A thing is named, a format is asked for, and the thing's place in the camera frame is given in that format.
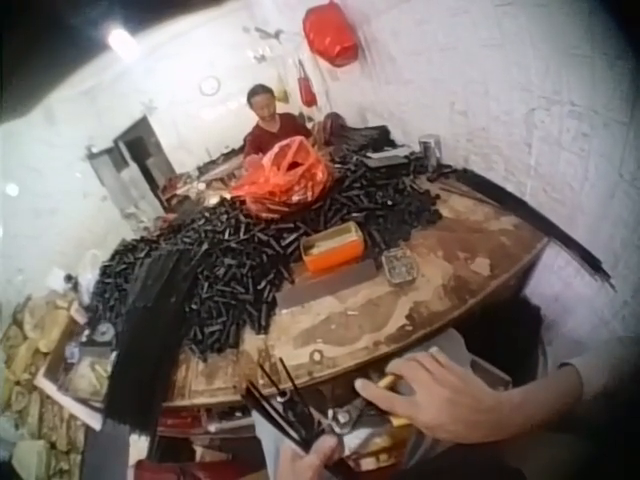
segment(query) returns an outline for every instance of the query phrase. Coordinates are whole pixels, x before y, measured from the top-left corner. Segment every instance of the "yellow handle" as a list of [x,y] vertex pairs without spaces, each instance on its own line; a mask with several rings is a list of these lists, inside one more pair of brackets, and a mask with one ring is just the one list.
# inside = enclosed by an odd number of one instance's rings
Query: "yellow handle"
[[382,378],[378,383],[376,383],[376,385],[378,385],[380,388],[388,390],[391,387],[393,387],[393,385],[396,383],[397,380],[398,380],[398,377],[396,377],[395,375],[389,374],[389,375],[386,375],[384,378]]
[[394,428],[406,427],[407,425],[411,425],[411,422],[406,418],[398,417],[396,415],[389,415],[389,422],[391,426]]

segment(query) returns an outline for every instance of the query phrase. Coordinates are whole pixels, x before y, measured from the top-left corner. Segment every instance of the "wall clock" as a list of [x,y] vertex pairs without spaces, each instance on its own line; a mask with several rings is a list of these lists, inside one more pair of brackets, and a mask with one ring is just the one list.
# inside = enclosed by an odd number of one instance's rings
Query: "wall clock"
[[213,97],[220,91],[220,79],[218,77],[205,77],[200,82],[200,93],[205,97]]

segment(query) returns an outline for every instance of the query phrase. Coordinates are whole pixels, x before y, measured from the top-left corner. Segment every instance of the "red cloth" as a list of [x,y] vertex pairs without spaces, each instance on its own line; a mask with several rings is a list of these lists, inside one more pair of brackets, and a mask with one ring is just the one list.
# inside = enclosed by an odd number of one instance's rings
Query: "red cloth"
[[292,113],[279,113],[278,116],[280,117],[280,128],[277,132],[270,132],[258,124],[251,129],[245,138],[245,158],[249,155],[264,155],[276,143],[287,138],[311,138],[311,130],[302,124],[295,115]]
[[133,478],[134,480],[239,480],[251,473],[249,467],[232,460],[182,465],[140,460],[135,465]]

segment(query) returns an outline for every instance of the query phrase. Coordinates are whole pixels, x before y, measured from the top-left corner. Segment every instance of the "worn table surface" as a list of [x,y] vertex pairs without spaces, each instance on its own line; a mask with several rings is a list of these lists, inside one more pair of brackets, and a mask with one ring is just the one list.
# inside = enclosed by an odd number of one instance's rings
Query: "worn table surface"
[[299,386],[325,381],[407,348],[455,321],[535,260],[544,237],[490,205],[440,192],[444,219],[407,245],[420,276],[394,289],[374,280],[281,312],[265,336],[245,332],[243,346],[202,363],[183,354],[168,405],[222,405],[239,400],[243,382],[268,391],[257,362],[282,385],[282,357]]

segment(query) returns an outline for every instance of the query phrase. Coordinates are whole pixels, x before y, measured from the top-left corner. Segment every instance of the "metal cup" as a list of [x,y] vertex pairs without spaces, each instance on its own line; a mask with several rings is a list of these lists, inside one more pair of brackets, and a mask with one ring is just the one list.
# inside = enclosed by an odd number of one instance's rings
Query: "metal cup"
[[440,135],[428,134],[418,138],[420,152],[427,162],[429,172],[434,172],[442,164],[442,144]]

